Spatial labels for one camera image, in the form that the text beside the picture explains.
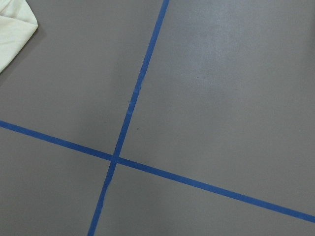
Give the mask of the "beige long sleeve shirt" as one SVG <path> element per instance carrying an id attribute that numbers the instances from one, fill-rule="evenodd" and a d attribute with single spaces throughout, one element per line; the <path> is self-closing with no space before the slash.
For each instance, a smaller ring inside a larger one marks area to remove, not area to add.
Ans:
<path id="1" fill-rule="evenodd" d="M 0 2 L 1 71 L 12 62 L 37 28 L 37 19 L 25 0 Z"/>

